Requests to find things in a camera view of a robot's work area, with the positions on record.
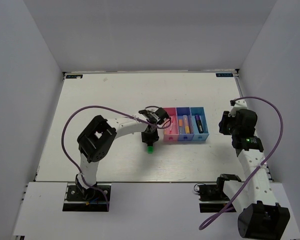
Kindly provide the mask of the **green cap black highlighter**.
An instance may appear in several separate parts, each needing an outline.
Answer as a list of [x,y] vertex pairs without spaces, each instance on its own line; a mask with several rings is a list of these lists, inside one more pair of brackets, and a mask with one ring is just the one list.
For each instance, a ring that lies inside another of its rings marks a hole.
[[147,153],[152,154],[153,152],[154,152],[154,146],[153,146],[153,143],[150,142],[147,144]]

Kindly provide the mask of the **red thin pen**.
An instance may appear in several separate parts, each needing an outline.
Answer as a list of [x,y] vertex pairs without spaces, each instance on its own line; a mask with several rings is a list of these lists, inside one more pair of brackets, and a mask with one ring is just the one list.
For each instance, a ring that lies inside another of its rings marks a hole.
[[170,127],[169,127],[169,130],[168,130],[168,134],[171,135],[174,131],[174,119],[172,118],[171,119],[171,124],[170,124]]

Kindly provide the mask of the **orange cap clear highlighter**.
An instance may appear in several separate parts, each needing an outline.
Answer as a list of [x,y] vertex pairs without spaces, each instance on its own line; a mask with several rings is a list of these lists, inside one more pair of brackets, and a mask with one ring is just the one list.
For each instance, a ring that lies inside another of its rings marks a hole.
[[178,120],[178,131],[179,131],[180,135],[183,134],[184,127],[183,127],[183,120],[182,119]]

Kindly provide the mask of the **yellow cap orange highlighter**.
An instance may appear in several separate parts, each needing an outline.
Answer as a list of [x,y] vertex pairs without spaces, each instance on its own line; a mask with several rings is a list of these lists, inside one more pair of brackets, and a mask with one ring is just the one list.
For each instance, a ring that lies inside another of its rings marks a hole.
[[189,118],[188,116],[185,114],[182,116],[183,119],[183,126],[184,126],[184,132],[185,134],[190,134],[191,133],[191,129],[190,129],[190,124],[189,124]]

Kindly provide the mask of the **purple cap black highlighter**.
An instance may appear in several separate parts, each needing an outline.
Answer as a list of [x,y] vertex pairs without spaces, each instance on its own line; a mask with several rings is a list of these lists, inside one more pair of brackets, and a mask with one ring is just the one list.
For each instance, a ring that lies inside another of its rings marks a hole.
[[196,122],[196,125],[197,125],[198,132],[200,134],[203,134],[204,133],[204,128],[203,128],[203,125],[202,125],[200,115],[198,115],[198,114],[195,115],[195,122]]

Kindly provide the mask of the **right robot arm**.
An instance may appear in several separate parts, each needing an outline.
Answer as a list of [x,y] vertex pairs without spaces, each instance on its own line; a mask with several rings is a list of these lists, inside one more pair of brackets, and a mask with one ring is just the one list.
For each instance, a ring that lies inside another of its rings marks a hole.
[[257,114],[248,109],[223,112],[219,132],[231,136],[245,181],[227,175],[215,192],[223,200],[232,200],[239,214],[237,227],[242,238],[279,240],[291,215],[288,208],[280,206],[270,186],[262,141],[255,135],[257,120]]

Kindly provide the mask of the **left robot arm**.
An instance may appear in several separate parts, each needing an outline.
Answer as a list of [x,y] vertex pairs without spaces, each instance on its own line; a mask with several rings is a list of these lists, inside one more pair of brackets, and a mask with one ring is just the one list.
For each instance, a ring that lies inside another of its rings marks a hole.
[[80,185],[80,196],[86,200],[95,196],[99,161],[107,155],[115,139],[141,133],[142,143],[152,147],[159,140],[158,127],[169,120],[169,114],[162,107],[156,111],[143,109],[132,117],[110,121],[101,115],[95,116],[77,138],[81,172],[76,184]]

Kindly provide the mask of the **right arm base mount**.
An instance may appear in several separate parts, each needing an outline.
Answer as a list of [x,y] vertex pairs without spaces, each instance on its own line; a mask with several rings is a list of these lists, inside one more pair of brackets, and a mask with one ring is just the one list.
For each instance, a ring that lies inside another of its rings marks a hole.
[[223,192],[226,181],[242,180],[235,174],[221,174],[214,184],[197,183],[193,187],[195,194],[199,196],[200,213],[217,213],[230,200]]

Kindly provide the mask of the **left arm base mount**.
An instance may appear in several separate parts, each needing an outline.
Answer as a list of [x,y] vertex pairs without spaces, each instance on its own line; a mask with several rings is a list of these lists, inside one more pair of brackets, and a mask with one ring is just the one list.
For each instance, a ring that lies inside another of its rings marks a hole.
[[92,189],[84,196],[75,184],[68,185],[65,192],[63,212],[108,212],[107,203],[111,198],[111,185],[101,184],[102,192]]

